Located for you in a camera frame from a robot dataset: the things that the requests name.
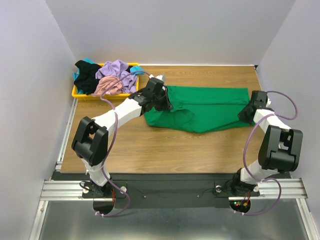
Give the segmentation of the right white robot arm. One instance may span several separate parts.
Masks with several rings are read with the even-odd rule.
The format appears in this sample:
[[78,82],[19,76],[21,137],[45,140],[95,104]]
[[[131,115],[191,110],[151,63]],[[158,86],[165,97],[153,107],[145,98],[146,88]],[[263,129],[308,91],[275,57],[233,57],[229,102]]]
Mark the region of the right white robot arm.
[[[271,100],[268,95],[268,91],[252,91],[249,103],[238,113],[238,118],[242,122],[252,124],[254,127],[244,146],[243,168],[233,175],[230,184],[231,192],[235,195],[252,192],[259,182],[264,182],[280,173],[294,172],[299,165],[303,133],[282,121],[284,119],[292,121],[297,118],[297,105],[293,105],[292,117],[277,114],[270,108]],[[258,128],[264,132],[264,137],[257,160],[247,164],[249,143]]]

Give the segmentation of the green t-shirt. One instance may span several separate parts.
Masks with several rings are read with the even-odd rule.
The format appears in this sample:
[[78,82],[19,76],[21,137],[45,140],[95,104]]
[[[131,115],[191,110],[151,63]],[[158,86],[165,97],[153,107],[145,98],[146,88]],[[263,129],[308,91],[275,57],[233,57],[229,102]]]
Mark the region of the green t-shirt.
[[247,88],[168,86],[173,109],[144,114],[149,126],[190,133],[249,127],[238,113],[249,103]]

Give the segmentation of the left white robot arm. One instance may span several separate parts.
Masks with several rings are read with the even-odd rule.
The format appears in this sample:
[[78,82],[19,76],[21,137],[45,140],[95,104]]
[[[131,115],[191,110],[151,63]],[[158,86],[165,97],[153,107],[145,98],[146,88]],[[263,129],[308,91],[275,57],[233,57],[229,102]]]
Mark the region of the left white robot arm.
[[106,170],[105,160],[115,142],[118,128],[138,118],[151,109],[167,111],[173,109],[168,96],[163,75],[150,75],[144,88],[132,93],[117,107],[112,106],[108,112],[89,118],[85,116],[79,122],[71,148],[81,159],[89,174],[91,185],[84,189],[95,191],[97,195],[107,197],[111,194],[110,174]]

